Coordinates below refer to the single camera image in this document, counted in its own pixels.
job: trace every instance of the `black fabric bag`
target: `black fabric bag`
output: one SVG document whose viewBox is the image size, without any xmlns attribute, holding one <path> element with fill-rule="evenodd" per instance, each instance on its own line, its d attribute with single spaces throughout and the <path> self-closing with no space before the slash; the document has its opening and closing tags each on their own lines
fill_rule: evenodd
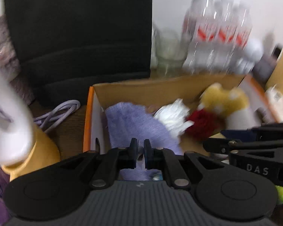
<svg viewBox="0 0 283 226">
<path fill-rule="evenodd" d="M 150 75 L 152 0 L 4 0 L 22 71 L 46 106 Z"/>
</svg>

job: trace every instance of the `yellow mug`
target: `yellow mug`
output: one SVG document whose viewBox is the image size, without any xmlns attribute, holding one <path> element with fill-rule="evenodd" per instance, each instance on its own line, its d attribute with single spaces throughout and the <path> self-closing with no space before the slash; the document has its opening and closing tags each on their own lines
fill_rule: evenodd
<svg viewBox="0 0 283 226">
<path fill-rule="evenodd" d="M 60 161 L 59 149 L 37 126 L 34 128 L 34 135 L 35 144 L 25 161 L 10 166 L 1 166 L 2 170 L 10 175 L 10 181 Z"/>
</svg>

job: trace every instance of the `cardboard box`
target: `cardboard box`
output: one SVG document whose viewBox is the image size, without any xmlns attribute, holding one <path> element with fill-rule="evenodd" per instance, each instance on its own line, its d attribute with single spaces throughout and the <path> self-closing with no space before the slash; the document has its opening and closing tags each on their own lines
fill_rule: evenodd
<svg viewBox="0 0 283 226">
<path fill-rule="evenodd" d="M 161 107 L 182 98 L 184 104 L 192 112 L 197 108 L 199 97 L 203 91 L 215 82 L 220 83 L 224 89 L 228 90 L 238 86 L 241 87 L 250 98 L 251 109 L 256 111 L 258 108 L 262 108 L 266 119 L 269 122 L 275 122 L 263 89 L 250 75 L 195 75 L 173 79 L 100 83 L 93 85 L 89 89 L 83 151 L 100 149 L 100 153 L 104 154 L 110 149 L 104 113 L 104 110 L 109 106 L 118 102 L 131 102 L 146 107 L 153 105 Z M 187 135 L 181 136 L 180 146 L 183 151 L 192 150 L 208 155 L 201 143 L 196 142 Z"/>
</svg>

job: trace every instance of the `stuffed toy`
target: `stuffed toy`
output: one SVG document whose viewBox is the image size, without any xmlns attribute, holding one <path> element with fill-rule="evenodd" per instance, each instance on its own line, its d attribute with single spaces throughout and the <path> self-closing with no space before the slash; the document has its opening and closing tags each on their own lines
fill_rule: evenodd
<svg viewBox="0 0 283 226">
<path fill-rule="evenodd" d="M 248 97 L 239 88 L 224 90 L 219 83 L 210 85 L 200 96 L 201 109 L 225 119 L 226 129 L 245 130 L 257 125 Z"/>
</svg>

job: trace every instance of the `red yarn ball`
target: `red yarn ball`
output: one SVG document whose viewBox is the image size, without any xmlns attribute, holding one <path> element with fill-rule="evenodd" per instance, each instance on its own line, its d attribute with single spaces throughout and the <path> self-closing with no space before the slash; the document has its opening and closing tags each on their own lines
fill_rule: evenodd
<svg viewBox="0 0 283 226">
<path fill-rule="evenodd" d="M 204 109 L 194 111 L 186 120 L 194 121 L 194 125 L 188 127 L 186 133 L 197 141 L 206 140 L 218 128 L 217 116 Z"/>
</svg>

